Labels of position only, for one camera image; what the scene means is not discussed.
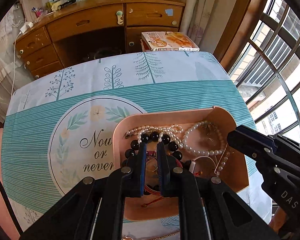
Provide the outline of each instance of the pink container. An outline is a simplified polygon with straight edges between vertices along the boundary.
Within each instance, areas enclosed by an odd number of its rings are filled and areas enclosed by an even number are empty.
[[[192,125],[202,120],[207,120],[217,125],[224,140],[226,140],[228,133],[236,128],[236,123],[231,114],[218,106],[197,110],[135,114],[124,118],[118,123],[113,134],[115,168],[120,168],[122,161],[126,159],[124,152],[130,148],[130,142],[136,139],[136,136],[132,136],[128,139],[125,138],[125,133],[128,130],[144,125],[167,126],[179,124],[182,125],[184,131],[186,131]],[[202,146],[200,146],[201,141],[200,132],[198,130],[191,133],[191,141],[188,139],[188,142],[196,149],[202,149]],[[147,150],[156,150],[156,143],[151,142],[147,144]],[[193,159],[193,156],[184,149],[180,151],[183,154],[183,162]],[[247,165],[242,153],[233,149],[233,154],[231,154],[224,169],[221,171],[220,178],[234,192],[239,192],[249,185]],[[149,203],[157,198],[158,196],[156,195],[144,195],[141,198],[126,198],[124,217],[132,221],[140,221],[170,217],[178,214],[177,198],[163,198],[146,208],[142,207],[144,203]]]

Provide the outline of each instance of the stack of books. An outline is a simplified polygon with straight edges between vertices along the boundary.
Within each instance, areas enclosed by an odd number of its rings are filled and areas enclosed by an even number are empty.
[[[141,33],[142,51],[186,50],[199,51],[199,47],[183,33],[144,32]]]

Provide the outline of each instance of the tablecloth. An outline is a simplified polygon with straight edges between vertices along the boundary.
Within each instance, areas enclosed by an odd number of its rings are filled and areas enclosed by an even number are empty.
[[[255,123],[222,66],[207,52],[142,52],[68,67],[17,90],[2,136],[2,179],[23,230],[77,182],[114,170],[112,133],[124,117],[221,106]],[[250,186],[239,195],[266,221],[271,199],[246,158]],[[123,234],[147,238],[179,227],[178,216],[124,221]]]

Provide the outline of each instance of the black bead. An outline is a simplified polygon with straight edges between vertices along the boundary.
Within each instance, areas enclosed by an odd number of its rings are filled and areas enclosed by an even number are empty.
[[[162,136],[162,141],[164,144],[168,144],[170,142],[170,136],[168,134],[164,134]]]
[[[124,161],[122,162],[122,164],[121,164],[121,167],[127,166],[127,163],[128,163],[128,160],[124,160]]]
[[[132,149],[128,149],[126,150],[126,152],[124,153],[124,156],[128,159],[130,156],[134,156],[136,155],[135,151]]]
[[[155,186],[153,187],[153,190],[154,190],[154,191],[160,191],[160,186],[159,186],[159,185],[155,185]]]
[[[133,140],[131,143],[130,143],[130,146],[131,146],[131,149],[137,151],[139,150],[139,144],[138,144],[138,140]]]
[[[183,167],[184,169],[186,169],[186,170],[189,171],[190,165],[191,165],[191,160],[187,160],[187,161],[182,165],[182,167]]]
[[[175,142],[169,142],[168,149],[171,152],[175,152],[176,150],[178,150],[178,145]]]
[[[154,142],[157,142],[159,139],[159,133],[158,132],[152,132],[150,133],[150,139]]]
[[[145,143],[148,143],[150,141],[150,136],[147,135],[146,133],[142,134],[141,135],[141,141],[145,142]]]
[[[143,195],[150,195],[151,193],[150,192],[148,192],[148,191],[146,191],[146,190],[144,190],[143,191]]]
[[[181,161],[182,159],[182,153],[179,152],[179,151],[175,151],[173,154],[172,154],[173,157],[175,157],[178,161]]]

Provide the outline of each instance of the beige curtain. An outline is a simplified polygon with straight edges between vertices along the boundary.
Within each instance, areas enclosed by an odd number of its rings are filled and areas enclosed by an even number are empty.
[[[12,90],[13,43],[23,23],[22,8],[17,7],[17,5],[14,5],[0,22],[0,122],[5,120]],[[14,89],[18,89],[33,80],[30,73],[21,66],[22,62],[16,57]]]
[[[187,34],[198,46],[215,0],[181,0],[186,2],[183,12],[180,31]]]

